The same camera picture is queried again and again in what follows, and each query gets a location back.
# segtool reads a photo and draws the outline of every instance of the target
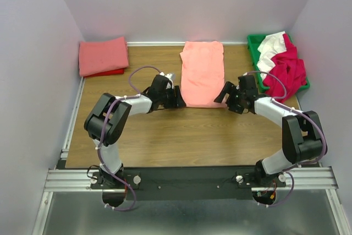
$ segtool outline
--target cable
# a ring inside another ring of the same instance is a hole
[[[90,175],[88,175],[89,171],[90,171],[93,167],[100,169],[100,167],[99,167],[98,165],[91,165],[91,166],[88,167],[88,169],[87,169],[87,177],[90,178],[90,179],[98,180],[98,178],[97,178],[96,176],[90,176]]]
[[[250,72],[247,72],[247,74],[253,74],[253,73],[267,74],[267,75],[275,78],[276,81],[278,81],[281,84],[282,88],[284,89],[284,95],[283,96],[274,96],[273,99],[284,99],[287,96],[287,90],[286,90],[285,85],[275,75],[273,75],[271,73],[268,73],[268,72],[263,72],[263,71],[250,71]]]
[[[98,158],[100,160],[100,165],[105,169],[105,171],[110,174],[113,178],[115,178],[117,181],[123,183],[128,189],[131,190],[132,192],[132,195],[133,195],[133,202],[132,204],[129,206],[129,207],[126,207],[126,208],[123,208],[123,209],[120,209],[118,207],[114,207],[114,206],[110,206],[108,204],[105,205],[105,207],[108,207],[112,210],[115,210],[115,211],[128,211],[128,210],[131,210],[134,205],[136,204],[136,201],[137,201],[137,196],[136,196],[136,193],[135,191],[133,190],[133,188],[124,180],[122,180],[121,178],[117,177],[113,172],[110,171],[110,169],[106,166],[106,164],[104,163],[104,160],[103,160],[103,157],[101,156],[101,148],[102,148],[102,144],[103,144],[103,141],[104,141],[104,135],[105,135],[105,130],[106,130],[106,125],[108,123],[108,119],[109,119],[109,116],[110,116],[110,113],[113,109],[113,107],[121,100],[126,100],[126,99],[138,99],[140,96],[137,95],[137,96],[125,96],[125,97],[120,97],[119,99],[115,99],[114,102],[112,102],[112,104],[110,105],[107,113],[106,113],[106,116],[105,116],[105,119],[104,119],[104,123],[103,123],[103,127],[102,127],[102,130],[101,130],[101,136],[100,136],[100,142],[97,146],[97,152],[98,152]]]
[[[291,189],[290,191],[288,192],[288,194],[285,196],[284,199],[282,199],[281,201],[277,202],[277,203],[274,203],[272,205],[265,205],[266,207],[275,207],[275,206],[279,206],[279,205],[282,205],[283,203],[286,202],[286,200],[288,200],[290,198],[290,196],[292,195],[292,192],[293,192],[293,189],[295,187],[295,179],[293,178],[293,175],[290,173],[290,172],[286,172],[286,174],[288,174],[291,179],[292,179],[292,185],[291,185]]]
[[[113,107],[114,107],[119,101],[121,101],[121,100],[126,100],[126,99],[138,99],[138,98],[140,97],[141,91],[140,91],[138,88],[136,88],[136,87],[132,84],[132,82],[131,82],[131,77],[132,77],[136,72],[138,72],[139,70],[141,70],[141,69],[143,69],[143,68],[153,68],[153,69],[157,70],[159,73],[161,73],[161,71],[160,71],[158,68],[156,68],[156,67],[154,67],[154,66],[152,66],[152,65],[145,65],[145,66],[142,66],[142,67],[140,67],[140,68],[134,70],[134,71],[130,74],[130,76],[128,77],[128,83],[130,84],[130,86],[131,86],[134,90],[137,91],[137,93],[138,93],[139,95],[136,95],[136,96],[124,96],[124,97],[121,97],[121,98],[119,98],[119,99],[115,99],[115,101],[112,102],[112,104],[110,105],[110,107],[109,107],[109,109],[108,109],[108,111],[107,111],[107,113],[106,113],[106,116],[105,116],[105,119],[104,119],[104,123],[103,123],[103,127],[102,127],[102,130],[101,130],[100,142],[99,142],[99,144],[98,144],[98,146],[97,146],[97,148],[96,148],[96,149],[97,149],[97,153],[98,153],[98,158],[99,158],[100,163],[101,163],[101,166],[102,166],[102,167],[105,169],[105,171],[106,171],[108,174],[110,174],[113,178],[115,178],[117,181],[123,183],[128,189],[130,189],[131,192],[132,192],[132,195],[133,195],[133,202],[132,202],[132,204],[131,204],[129,207],[127,207],[127,208],[120,209],[120,208],[118,208],[118,207],[110,206],[110,205],[108,205],[108,204],[105,205],[105,207],[108,207],[108,208],[110,208],[110,209],[112,209],[112,210],[115,210],[115,211],[128,211],[128,210],[131,210],[131,209],[134,207],[134,205],[136,204],[136,202],[137,202],[137,196],[136,196],[136,193],[135,193],[135,191],[133,190],[133,188],[132,188],[126,181],[124,181],[124,180],[122,180],[121,178],[117,177],[117,176],[116,176],[113,172],[111,172],[111,170],[106,166],[106,164],[105,164],[105,162],[104,162],[104,160],[103,160],[103,157],[102,157],[102,155],[101,155],[101,148],[102,148],[102,144],[103,144],[103,141],[104,141],[104,135],[105,135],[106,125],[107,125],[107,123],[108,123],[108,119],[109,119],[109,116],[110,116],[110,113],[111,113]]]
[[[276,190],[277,185],[276,185],[276,182],[273,180],[273,182],[269,185],[269,187],[263,191],[262,195],[266,194],[269,191],[269,189],[271,188],[271,185],[273,183],[275,184],[275,189],[274,190]]]
[[[326,139],[325,139],[325,136],[324,136],[324,134],[323,134],[323,131],[319,128],[319,126],[318,126],[310,117],[308,117],[307,115],[305,115],[305,114],[303,114],[303,113],[301,113],[301,112],[299,112],[299,111],[297,111],[297,110],[295,110],[295,109],[293,109],[293,108],[291,108],[291,107],[288,107],[288,106],[286,106],[286,105],[284,105],[284,104],[282,104],[282,103],[280,103],[280,102],[277,102],[277,101],[275,100],[275,99],[284,99],[284,98],[286,98],[286,96],[287,96],[286,87],[284,86],[284,84],[281,82],[280,79],[278,79],[275,75],[273,75],[273,74],[271,74],[271,73],[268,73],[268,72],[263,72],[263,71],[250,71],[250,72],[247,72],[247,74],[252,74],[252,73],[267,74],[267,75],[269,75],[269,76],[275,78],[276,81],[278,81],[278,82],[281,84],[281,86],[282,86],[282,88],[283,88],[283,90],[284,90],[284,95],[283,95],[283,96],[275,96],[275,97],[272,97],[271,102],[272,102],[274,105],[276,105],[276,106],[278,106],[278,107],[280,107],[280,108],[282,108],[282,109],[284,109],[284,110],[293,112],[293,113],[295,113],[295,114],[297,114],[297,115],[303,117],[303,118],[306,119],[308,122],[310,122],[310,123],[312,124],[312,126],[318,131],[319,136],[320,136],[321,141],[322,141],[322,145],[323,145],[323,146],[322,146],[322,151],[321,151],[320,155],[319,155],[316,159],[314,159],[314,160],[312,160],[312,161],[308,161],[308,162],[297,163],[297,164],[295,164],[295,165],[293,165],[293,166],[291,166],[291,167],[289,167],[289,168],[283,170],[283,172],[285,172],[285,173],[287,173],[288,175],[290,175],[290,177],[291,177],[291,179],[292,179],[292,186],[291,186],[291,189],[290,189],[290,191],[288,192],[287,196],[286,196],[284,199],[282,199],[281,201],[279,201],[279,202],[277,202],[277,203],[275,203],[275,204],[266,205],[266,207],[274,207],[274,206],[282,205],[282,204],[283,204],[287,199],[289,199],[289,197],[292,195],[292,192],[293,192],[293,189],[294,189],[294,186],[295,186],[295,180],[294,180],[292,174],[291,174],[290,172],[288,172],[288,171],[291,170],[292,168],[295,168],[295,167],[298,166],[298,165],[310,165],[310,164],[312,164],[312,163],[319,162],[319,160],[324,157],[325,152],[326,152]]]
[[[276,184],[276,182],[275,182],[275,180],[273,180],[274,181],[274,185],[275,185],[275,187],[274,187],[274,194],[276,193],[276,189],[277,189],[277,184]]]
[[[161,73],[161,71],[160,71],[158,68],[156,68],[156,67],[154,67],[154,66],[152,66],[152,65],[145,65],[145,66],[142,66],[142,67],[140,67],[140,68],[134,70],[134,71],[130,74],[130,76],[128,77],[128,83],[130,84],[130,86],[131,86],[134,90],[136,90],[136,92],[137,92],[138,94],[140,94],[141,91],[140,91],[138,88],[136,88],[136,87],[132,84],[131,78],[132,78],[132,76],[133,76],[135,73],[137,73],[139,70],[142,70],[143,68],[153,68],[153,69],[157,70],[159,73]]]
[[[327,144],[326,144],[325,136],[324,136],[324,134],[323,134],[323,131],[322,131],[322,130],[319,128],[319,126],[318,126],[310,117],[308,117],[307,115],[305,115],[305,114],[303,114],[303,113],[301,113],[301,112],[299,112],[299,111],[297,111],[297,110],[295,110],[295,109],[293,109],[293,108],[291,108],[291,107],[288,107],[288,106],[286,106],[286,105],[284,105],[284,104],[282,104],[282,103],[280,103],[280,102],[277,102],[277,101],[275,100],[275,99],[284,99],[284,98],[287,96],[286,87],[284,86],[284,84],[283,84],[275,75],[273,75],[273,74],[271,74],[271,73],[263,72],[263,71],[250,71],[250,72],[248,72],[247,74],[252,74],[252,73],[268,74],[269,76],[275,78],[275,79],[281,84],[282,88],[284,89],[284,95],[283,95],[283,96],[280,96],[280,97],[278,97],[278,96],[272,97],[273,99],[271,100],[271,102],[272,102],[274,105],[276,105],[276,106],[278,106],[278,107],[280,107],[280,108],[283,108],[284,110],[293,112],[293,113],[295,113],[295,114],[297,114],[297,115],[303,117],[303,118],[306,119],[309,123],[311,123],[312,126],[318,131],[319,136],[320,136],[321,141],[322,141],[322,145],[323,145],[323,146],[322,146],[322,151],[321,151],[320,155],[319,155],[317,158],[315,158],[314,160],[312,160],[312,161],[301,162],[301,163],[298,163],[298,164],[300,164],[300,165],[311,165],[311,164],[313,164],[313,163],[319,162],[320,159],[323,158],[324,155],[325,155],[325,152],[326,152],[326,145],[327,145]]]

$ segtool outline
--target red cloth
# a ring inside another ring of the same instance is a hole
[[[113,74],[123,74],[125,72],[125,69],[117,69],[117,70],[111,70],[111,71],[106,71],[106,72],[101,72],[97,74],[91,74],[87,75],[86,77],[95,77],[95,76],[105,76],[105,75],[113,75]]]
[[[79,46],[79,74],[92,74],[128,67],[128,51],[124,37],[102,42],[84,42]]]
[[[270,71],[287,89],[287,96],[284,99],[277,100],[279,102],[284,102],[289,99],[296,94],[297,90],[302,85],[306,84],[304,62],[302,59],[298,58],[297,48],[291,43],[288,35],[284,34],[283,37],[287,51],[279,53],[272,58],[275,67]],[[269,90],[266,91],[266,94],[272,97],[284,95],[281,84],[275,78],[268,75],[264,79],[263,84],[270,87]]]

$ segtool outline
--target green plastic tray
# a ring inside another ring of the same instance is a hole
[[[247,36],[248,50],[249,50],[249,53],[251,54],[251,59],[253,62],[254,70],[256,70],[256,71],[259,71],[259,69],[257,67],[257,63],[259,61],[259,56],[260,56],[260,52],[258,51],[258,47],[267,35],[268,34],[251,34],[251,35]],[[264,93],[265,91],[269,90],[269,86],[263,85],[263,80],[260,77],[260,73],[256,73],[256,75],[257,75],[257,79],[258,79],[258,86],[259,86],[260,93]],[[310,83],[308,81],[308,78],[306,78],[306,81],[307,81],[307,84],[301,86],[297,92],[308,89],[310,87]]]

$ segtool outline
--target pink towel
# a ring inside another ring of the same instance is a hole
[[[186,42],[183,52],[181,95],[188,107],[226,107],[215,103],[225,83],[224,48],[220,42]]]
[[[81,41],[79,47],[80,76],[126,68],[127,66],[127,44],[124,37],[103,42]]]

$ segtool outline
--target white wall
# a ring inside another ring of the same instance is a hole
[[[82,35],[63,0],[0,6],[0,234],[31,234],[73,108]]]
[[[88,41],[246,41],[290,28],[307,0],[65,0]]]
[[[340,199],[352,221],[351,0],[309,0],[292,28],[311,88],[299,94],[304,110],[319,113]]]

